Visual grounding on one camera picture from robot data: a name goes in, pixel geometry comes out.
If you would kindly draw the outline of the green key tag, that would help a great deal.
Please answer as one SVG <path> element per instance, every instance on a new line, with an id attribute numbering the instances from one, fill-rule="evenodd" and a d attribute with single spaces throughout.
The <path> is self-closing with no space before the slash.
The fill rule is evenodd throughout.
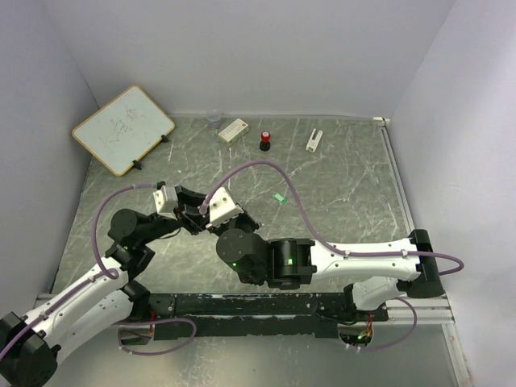
<path id="1" fill-rule="evenodd" d="M 280 203 L 286 203 L 286 198 L 280 193 L 275 193 L 273 197 Z"/>

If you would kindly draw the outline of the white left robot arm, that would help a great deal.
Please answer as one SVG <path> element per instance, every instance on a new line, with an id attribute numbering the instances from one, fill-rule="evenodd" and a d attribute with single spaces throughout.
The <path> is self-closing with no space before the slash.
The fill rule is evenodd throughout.
<path id="1" fill-rule="evenodd" d="M 112 325 L 160 324 L 150 293 L 136 278 L 155 253 L 149 244 L 184 229 L 196 235 L 209 223 L 212 196 L 153 185 L 156 210 L 118 210 L 110 221 L 113 243 L 105 254 L 92 243 L 94 266 L 44 304 L 1 320 L 1 375 L 12 386 L 43 386 L 72 352 Z"/>

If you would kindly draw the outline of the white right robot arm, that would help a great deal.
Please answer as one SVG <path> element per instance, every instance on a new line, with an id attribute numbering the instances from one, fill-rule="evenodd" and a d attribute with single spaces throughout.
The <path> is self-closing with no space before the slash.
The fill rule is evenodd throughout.
<path id="1" fill-rule="evenodd" d="M 207 229 L 218 235 L 218 257 L 248 285 L 295 290 L 312 281 L 345 277 L 350 296 L 343 314 L 354 321 L 399 295 L 436 298 L 444 293 L 429 247 L 417 245 L 417 232 L 388 243 L 335 244 L 326 248 L 307 238 L 265 240 L 258 224 L 239 205 L 224 198 L 208 205 Z"/>

